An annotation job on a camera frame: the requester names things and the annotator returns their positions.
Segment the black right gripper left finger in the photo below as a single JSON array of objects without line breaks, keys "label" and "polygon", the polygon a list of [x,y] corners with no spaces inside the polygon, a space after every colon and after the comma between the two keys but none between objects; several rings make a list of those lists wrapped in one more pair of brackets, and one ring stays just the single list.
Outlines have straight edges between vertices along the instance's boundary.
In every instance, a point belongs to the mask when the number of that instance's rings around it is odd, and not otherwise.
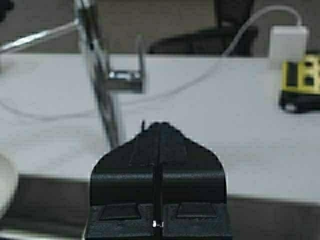
[{"label": "black right gripper left finger", "polygon": [[160,124],[104,155],[92,170],[86,240],[153,240]]}]

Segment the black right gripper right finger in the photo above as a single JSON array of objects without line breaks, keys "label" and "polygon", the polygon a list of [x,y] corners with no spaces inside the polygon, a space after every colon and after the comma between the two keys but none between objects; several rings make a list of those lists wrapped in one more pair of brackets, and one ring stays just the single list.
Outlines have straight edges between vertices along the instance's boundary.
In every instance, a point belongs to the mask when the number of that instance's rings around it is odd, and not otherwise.
[{"label": "black right gripper right finger", "polygon": [[159,124],[164,240],[231,240],[224,168],[167,122]]}]

